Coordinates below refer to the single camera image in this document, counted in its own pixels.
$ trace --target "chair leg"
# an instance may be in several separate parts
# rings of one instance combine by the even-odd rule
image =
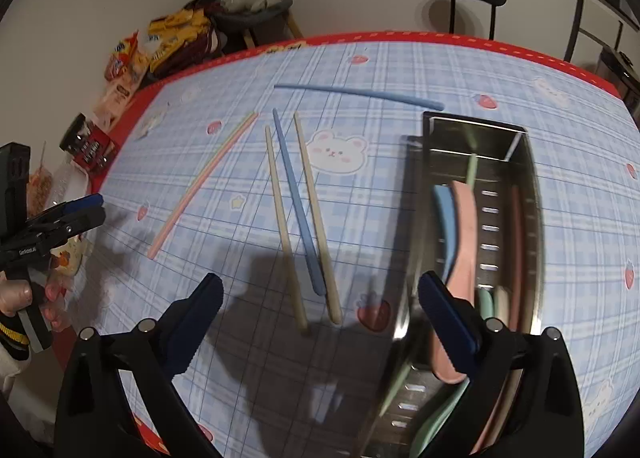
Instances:
[[[244,39],[244,44],[246,45],[248,50],[251,48],[255,48],[254,38],[251,37],[251,31],[248,28],[245,28],[242,31],[242,38]]]
[[[456,25],[456,0],[451,0],[451,14],[449,15],[449,33],[453,34]]]
[[[296,23],[296,20],[293,19],[292,13],[287,12],[286,21],[287,21],[287,26],[289,27],[289,30],[293,34],[293,37],[295,37],[296,39],[302,39],[303,37],[305,37],[302,35],[302,32],[300,31],[298,24]]]
[[[618,35],[616,36],[616,44],[613,47],[613,50],[618,51],[618,47],[620,46],[620,38],[622,38],[622,21],[618,22]]]
[[[489,41],[494,40],[495,34],[495,6],[491,6],[491,25],[489,26]]]
[[[566,52],[564,53],[564,61],[571,62],[571,57],[574,56],[575,42],[578,39],[578,32],[580,31],[580,21],[582,20],[582,8],[584,6],[584,0],[577,0],[575,2],[574,24],[571,26],[571,34],[569,34],[569,43],[566,45]]]

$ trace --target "finger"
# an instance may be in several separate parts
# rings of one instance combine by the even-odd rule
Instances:
[[[47,321],[51,322],[58,317],[60,312],[55,306],[47,304],[45,307],[42,308],[42,314],[47,319]]]
[[[22,280],[5,281],[0,286],[0,312],[11,317],[31,304],[31,287]]]
[[[57,281],[49,281],[44,287],[44,292],[50,301],[55,301],[60,296],[60,290],[62,290],[62,285]]]
[[[56,270],[52,270],[49,273],[49,278],[47,279],[47,282],[54,282],[58,284],[61,288],[65,288],[67,290],[69,290],[74,284],[73,278],[70,278],[69,276],[65,276],[64,274],[60,274]]]
[[[70,324],[66,312],[56,309],[54,309],[54,316],[50,320],[50,323],[51,328],[56,332],[64,330]]]

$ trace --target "blue chopstick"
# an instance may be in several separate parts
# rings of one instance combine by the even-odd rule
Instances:
[[[274,88],[286,88],[289,90],[312,90],[315,92],[333,92],[344,93],[347,95],[360,95],[361,97],[373,97],[375,99],[385,99],[387,101],[404,102],[404,104],[413,104],[421,108],[431,108],[438,112],[444,111],[444,104],[431,99],[421,99],[411,95],[402,95],[399,93],[377,92],[375,90],[359,90],[357,88],[338,88],[336,86],[317,86],[313,84],[274,84]]]
[[[296,176],[293,174],[293,166],[291,165],[291,159],[289,158],[289,151],[287,151],[287,143],[284,139],[284,133],[282,133],[282,126],[280,125],[278,112],[275,109],[273,110],[273,120],[276,123],[276,134],[278,135],[278,142],[280,143],[282,163],[284,164],[284,171],[287,173],[287,182],[289,182],[289,189],[291,190],[293,210],[295,210],[296,218],[298,219],[302,244],[305,245],[306,266],[309,269],[311,286],[314,288],[314,292],[316,292],[316,294],[326,295],[326,285],[324,284],[322,270],[320,270],[320,263],[318,262],[316,248],[314,247],[314,242],[311,238],[311,230],[309,229],[309,224],[306,222],[305,210],[302,207],[302,200],[300,199],[300,193],[298,191],[298,182],[296,181]]]
[[[444,238],[444,269],[442,271],[442,282],[449,279],[449,271],[456,258],[458,249],[458,228],[456,227],[456,206],[453,201],[453,193],[447,185],[433,186],[436,195],[438,212],[440,213],[440,224],[442,225]]]

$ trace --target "snack bag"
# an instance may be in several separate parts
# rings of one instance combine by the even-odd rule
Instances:
[[[116,77],[120,77],[127,70],[131,56],[137,47],[138,31],[135,31],[132,36],[120,41],[114,49],[104,70],[104,78],[113,81]]]
[[[140,86],[149,66],[148,57],[140,50],[131,56],[126,72],[107,84],[94,109],[96,124],[103,131],[109,131],[123,114],[132,95]]]
[[[169,57],[185,44],[195,41],[200,34],[209,31],[210,21],[204,15],[204,9],[180,10],[165,18],[156,19],[149,24],[149,41],[158,41],[160,46],[151,56],[149,71],[155,73]]]

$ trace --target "chopstick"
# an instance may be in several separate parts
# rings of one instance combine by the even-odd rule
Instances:
[[[456,259],[458,250],[458,230],[456,227],[456,206],[453,203],[451,187],[447,185],[434,185],[433,193],[436,197],[442,234],[444,237],[444,267],[442,269],[442,282],[447,283],[451,265]]]
[[[476,185],[476,174],[478,174],[478,156],[474,153],[469,157],[469,164],[466,167],[465,183],[471,187],[471,190]]]
[[[302,124],[300,123],[298,112],[293,113],[293,120],[296,123],[296,131],[298,132],[298,143],[300,145],[300,155],[302,156],[302,167],[305,171],[306,189],[309,193],[311,214],[314,219],[314,227],[316,228],[316,238],[318,238],[320,263],[322,265],[322,273],[324,274],[324,284],[326,285],[326,307],[329,311],[331,321],[334,324],[342,324],[342,310],[340,309],[340,297],[338,296],[338,289],[335,284],[334,266],[331,262],[329,246],[326,242],[326,233],[324,232],[324,224],[322,223],[322,212],[318,201],[318,193],[316,193],[314,174],[311,170],[309,154],[306,151],[305,134],[302,131]]]
[[[500,285],[494,286],[493,317],[497,317],[503,322],[505,326],[508,326],[509,310],[510,310],[510,298],[507,290],[501,287]],[[502,429],[502,424],[504,423],[504,420],[505,420],[505,419],[501,419],[502,417],[501,412],[504,411],[504,404],[502,401],[504,391],[507,384],[510,382],[510,380],[513,379],[515,374],[516,374],[516,371],[509,372],[509,375],[507,375],[507,378],[502,384],[502,389],[500,390],[500,394],[498,395],[498,398],[495,401],[494,408],[491,411],[491,415],[489,415],[489,418],[484,424],[484,429],[482,430],[482,433],[478,437],[478,440],[476,441],[476,444],[474,445],[471,451],[472,454],[476,453],[477,451],[481,450],[484,447],[487,447],[488,445],[492,445],[495,443],[495,440],[492,441],[492,438],[494,438],[494,435],[496,434],[495,433],[496,428],[498,431],[500,431]],[[511,407],[512,402],[513,402],[513,397],[511,397],[510,402],[507,401],[507,409],[506,409],[507,412],[509,411],[509,408]]]
[[[475,303],[476,253],[478,251],[478,216],[476,200],[471,187],[459,182],[451,182],[451,191],[456,204],[458,250],[456,261],[447,280],[447,289],[454,297]],[[458,372],[444,350],[435,332],[431,334],[431,367],[433,374],[447,384],[457,384],[465,375]]]
[[[287,141],[284,138],[282,125],[280,124],[280,119],[278,118],[278,112],[276,109],[273,110],[273,120],[275,121],[276,133],[280,143],[282,163],[284,164],[284,169],[287,173],[287,182],[289,183],[291,199],[293,200],[293,210],[295,211],[296,218],[298,219],[298,227],[300,228],[302,244],[305,246],[306,266],[309,269],[311,286],[316,294],[323,296],[326,295],[326,285],[324,284],[324,278],[322,277],[322,270],[320,270],[320,263],[318,262],[318,255],[316,254],[316,248],[314,247],[314,242],[311,237],[311,230],[309,229],[309,224],[306,222],[305,210],[302,207],[302,200],[300,198],[300,192],[298,191],[298,182],[296,181],[296,176],[293,173],[293,166],[291,165],[289,151],[287,150]]]
[[[44,152],[47,149],[47,141],[45,140],[42,143],[42,152],[40,153],[40,167],[38,168],[38,170],[42,169],[42,165],[44,164]]]
[[[444,111],[444,104],[431,99],[423,99],[412,95],[403,95],[391,92],[378,92],[375,90],[365,90],[359,88],[344,88],[343,86],[321,86],[315,84],[289,84],[278,83],[273,85],[274,88],[282,88],[287,90],[309,90],[314,92],[340,93],[345,95],[358,95],[361,97],[370,97],[374,99],[385,99],[393,102],[404,102],[404,104],[412,104],[421,108],[430,108],[438,112]]]
[[[267,140],[271,187],[273,189],[273,200],[276,207],[276,219],[278,221],[278,230],[280,231],[280,241],[282,243],[282,251],[284,252],[284,259],[287,267],[287,287],[289,289],[289,295],[291,296],[293,317],[296,320],[300,333],[306,334],[309,330],[308,321],[306,320],[305,307],[302,303],[302,296],[300,295],[300,282],[298,281],[296,266],[293,260],[293,250],[291,248],[291,240],[289,239],[289,231],[287,230],[287,219],[284,213],[284,206],[282,205],[282,193],[280,192],[280,182],[278,181],[276,158],[273,154],[271,130],[268,126],[265,126],[264,134]]]
[[[520,296],[522,294],[522,271],[524,266],[524,233],[522,225],[522,210],[520,208],[520,189],[517,185],[511,186],[511,230],[513,232],[513,263],[511,271],[511,307],[509,312],[509,330],[517,330],[520,319]],[[482,432],[482,447],[487,447],[495,443],[504,427],[511,405],[518,392],[522,370],[514,370],[507,376],[502,387],[497,408],[494,408],[491,417],[487,421],[489,431]]]
[[[254,120],[256,118],[258,118],[258,114],[256,112],[248,114],[244,118],[244,120],[234,128],[229,137],[223,142],[222,146],[220,146],[213,157],[209,160],[209,163],[202,169],[202,171],[200,171],[199,175],[197,175],[195,180],[191,183],[191,185],[187,189],[187,192],[180,199],[178,205],[175,207],[167,221],[162,226],[160,232],[158,232],[158,235],[154,239],[153,243],[151,244],[151,247],[146,254],[146,256],[150,260],[156,257],[156,255],[160,251],[160,248],[162,248],[162,244],[164,244],[164,241],[169,235],[169,232],[171,232],[171,229],[174,228],[174,225],[178,221],[178,218],[187,208],[187,205],[189,205],[191,199],[193,199],[195,194],[198,192],[198,189],[202,187],[209,175],[220,163],[220,160],[222,160],[222,158],[231,150],[231,148],[242,136],[242,134],[249,128],[250,125],[254,123]]]

